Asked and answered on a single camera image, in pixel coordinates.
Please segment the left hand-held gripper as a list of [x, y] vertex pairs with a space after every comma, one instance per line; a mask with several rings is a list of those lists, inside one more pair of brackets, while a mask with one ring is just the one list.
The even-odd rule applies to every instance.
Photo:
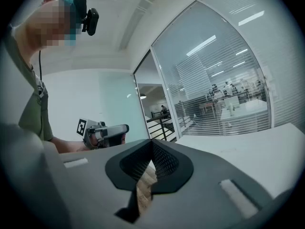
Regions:
[[109, 138], [129, 132], [128, 125], [107, 127], [105, 122], [95, 122], [89, 119], [79, 119], [77, 134], [82, 136], [83, 142], [90, 150], [110, 147]]

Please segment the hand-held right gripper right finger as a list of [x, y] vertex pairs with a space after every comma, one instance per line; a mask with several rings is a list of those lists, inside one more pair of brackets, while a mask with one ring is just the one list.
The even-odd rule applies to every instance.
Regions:
[[176, 143], [169, 147], [193, 163], [191, 178], [175, 193], [154, 195], [140, 217], [142, 229], [226, 229], [244, 220], [219, 183], [232, 180], [259, 209], [271, 195], [246, 173], [225, 159]]

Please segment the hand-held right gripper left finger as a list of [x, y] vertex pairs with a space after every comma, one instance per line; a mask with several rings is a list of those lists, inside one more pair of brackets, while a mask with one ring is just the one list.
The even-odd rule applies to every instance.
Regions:
[[120, 160], [149, 144], [125, 145], [60, 155], [43, 143], [46, 201], [44, 222], [54, 229], [149, 229], [137, 206], [136, 180]]

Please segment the person's left hand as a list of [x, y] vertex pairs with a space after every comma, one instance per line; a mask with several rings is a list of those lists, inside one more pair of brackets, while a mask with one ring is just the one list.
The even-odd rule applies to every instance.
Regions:
[[126, 134], [117, 135], [108, 139], [104, 139], [102, 141], [98, 141], [95, 134], [92, 134], [90, 136], [90, 144], [95, 149], [104, 149], [112, 146], [118, 146], [125, 144], [125, 136]]

